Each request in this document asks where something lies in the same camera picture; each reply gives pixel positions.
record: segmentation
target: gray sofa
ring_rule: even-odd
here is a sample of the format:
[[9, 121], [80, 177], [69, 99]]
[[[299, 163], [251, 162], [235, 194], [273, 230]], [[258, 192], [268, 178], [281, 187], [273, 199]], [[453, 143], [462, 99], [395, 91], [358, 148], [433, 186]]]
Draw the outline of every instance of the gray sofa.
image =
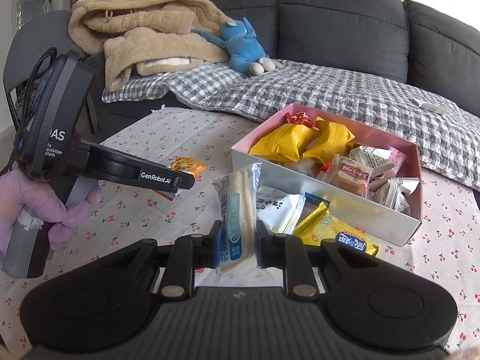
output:
[[[235, 19], [247, 17], [267, 53], [320, 66], [361, 71], [437, 93], [480, 116], [480, 32], [423, 4], [405, 0], [211, 0]], [[150, 114], [186, 107], [162, 99], [103, 103], [105, 59], [92, 99], [107, 138]]]

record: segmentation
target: tablecloth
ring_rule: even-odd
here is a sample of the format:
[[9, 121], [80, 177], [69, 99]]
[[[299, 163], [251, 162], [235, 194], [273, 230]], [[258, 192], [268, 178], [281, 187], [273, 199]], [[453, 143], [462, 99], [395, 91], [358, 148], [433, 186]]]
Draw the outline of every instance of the tablecloth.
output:
[[[207, 234], [219, 219], [211, 182], [231, 171], [230, 147], [257, 126], [239, 116], [166, 108], [105, 141], [105, 145], [151, 161], [169, 164], [178, 156], [208, 165], [191, 190], [175, 200], [151, 190], [101, 181], [104, 199], [91, 207], [67, 249], [56, 252], [37, 279], [11, 279], [0, 273], [0, 334], [14, 356], [30, 343], [20, 324], [20, 303], [40, 283], [143, 238], [172, 244], [182, 235]], [[458, 305], [449, 351], [480, 345], [480, 213], [472, 190], [422, 169], [423, 224], [404, 247], [381, 245], [378, 257], [445, 287]], [[214, 271], [198, 269], [196, 285]]]

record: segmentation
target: beige fleece blanket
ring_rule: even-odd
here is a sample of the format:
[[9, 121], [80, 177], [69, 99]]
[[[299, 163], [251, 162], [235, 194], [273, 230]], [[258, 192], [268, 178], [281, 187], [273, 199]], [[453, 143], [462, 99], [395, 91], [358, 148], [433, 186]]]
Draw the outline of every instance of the beige fleece blanket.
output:
[[149, 75], [228, 61], [226, 50], [190, 33], [195, 27], [217, 35], [227, 19], [208, 0], [79, 0], [68, 33], [86, 53], [105, 52], [105, 87], [115, 91], [133, 67]]

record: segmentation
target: window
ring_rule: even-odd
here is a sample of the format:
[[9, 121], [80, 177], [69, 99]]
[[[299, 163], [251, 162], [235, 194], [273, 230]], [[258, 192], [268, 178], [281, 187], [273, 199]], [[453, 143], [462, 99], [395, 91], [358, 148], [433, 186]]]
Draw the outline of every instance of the window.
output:
[[52, 0], [19, 0], [16, 2], [15, 32], [28, 20], [52, 10]]

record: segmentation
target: sofa cushion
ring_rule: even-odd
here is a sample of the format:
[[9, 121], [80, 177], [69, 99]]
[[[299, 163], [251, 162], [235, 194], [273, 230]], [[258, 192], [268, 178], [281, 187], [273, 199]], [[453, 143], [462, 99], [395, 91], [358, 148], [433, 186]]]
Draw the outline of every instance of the sofa cushion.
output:
[[407, 81], [400, 0], [280, 0], [278, 57]]
[[279, 0], [210, 0], [226, 15], [242, 20], [246, 17], [257, 39], [272, 58], [278, 56], [278, 1]]
[[408, 82], [480, 116], [480, 31], [405, 0], [410, 25]]

